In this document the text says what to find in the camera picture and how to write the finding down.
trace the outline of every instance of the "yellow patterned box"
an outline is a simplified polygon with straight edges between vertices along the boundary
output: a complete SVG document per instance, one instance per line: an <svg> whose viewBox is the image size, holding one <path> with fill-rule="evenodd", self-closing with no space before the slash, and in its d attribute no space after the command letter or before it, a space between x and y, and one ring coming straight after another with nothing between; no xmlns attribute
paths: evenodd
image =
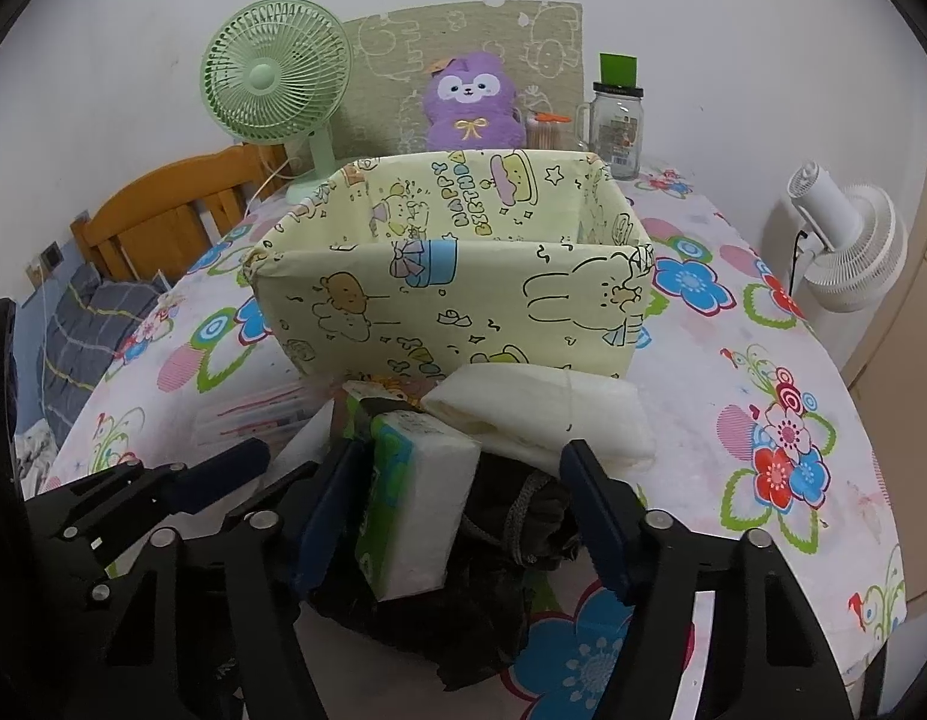
<svg viewBox="0 0 927 720"><path fill-rule="evenodd" d="M244 265L302 372L431 379L465 362L623 376L652 269L594 154L490 149L351 163Z"/></svg>

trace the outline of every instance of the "jar lid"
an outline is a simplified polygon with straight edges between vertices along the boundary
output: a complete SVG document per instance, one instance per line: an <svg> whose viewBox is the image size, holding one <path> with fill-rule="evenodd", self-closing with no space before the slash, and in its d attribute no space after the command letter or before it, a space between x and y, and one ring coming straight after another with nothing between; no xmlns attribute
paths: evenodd
<svg viewBox="0 0 927 720"><path fill-rule="evenodd" d="M593 82L593 91L602 92L604 95L622 95L628 98L642 98L643 89L639 86L614 86L612 83Z"/></svg>

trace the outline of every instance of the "fan base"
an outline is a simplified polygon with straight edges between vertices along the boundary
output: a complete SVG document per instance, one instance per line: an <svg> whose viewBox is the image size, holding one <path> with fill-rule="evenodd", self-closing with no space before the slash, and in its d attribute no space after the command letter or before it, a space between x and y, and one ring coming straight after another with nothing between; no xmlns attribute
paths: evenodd
<svg viewBox="0 0 927 720"><path fill-rule="evenodd" d="M337 170L344 165L349 165L353 159L337 160ZM321 175L316 170L309 170L303 175L297 176L287 186L287 202L292 205L299 205L308 197L316 194L317 188L326 182L329 175Z"/></svg>

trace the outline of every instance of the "green desk fan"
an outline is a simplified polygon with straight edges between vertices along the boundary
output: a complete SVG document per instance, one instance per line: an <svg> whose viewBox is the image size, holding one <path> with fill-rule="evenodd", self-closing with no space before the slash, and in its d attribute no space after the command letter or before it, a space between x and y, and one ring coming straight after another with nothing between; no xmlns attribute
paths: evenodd
<svg viewBox="0 0 927 720"><path fill-rule="evenodd" d="M332 13L306 0L263 0L217 30L203 56L200 88L211 116L242 141L272 146L307 135L313 170L287 189L299 202L337 169L330 117L346 91L351 61L343 25Z"/></svg>

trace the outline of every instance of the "white circulator fan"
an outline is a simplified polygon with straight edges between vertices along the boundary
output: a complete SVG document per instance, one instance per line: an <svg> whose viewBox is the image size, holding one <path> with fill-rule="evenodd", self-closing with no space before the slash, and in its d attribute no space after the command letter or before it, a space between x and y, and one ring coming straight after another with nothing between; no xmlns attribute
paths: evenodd
<svg viewBox="0 0 927 720"><path fill-rule="evenodd" d="M841 190L816 162L787 186L807 220L807 238L793 267L793 290L803 280L827 311L849 313L882 298L907 259L907 228L887 193L856 185Z"/></svg>
<svg viewBox="0 0 927 720"><path fill-rule="evenodd" d="M263 0L217 30L203 56L200 88L211 116L241 141L308 137L313 170L287 189L302 200L337 169L329 122L351 63L350 42L330 11L306 0Z"/></svg>

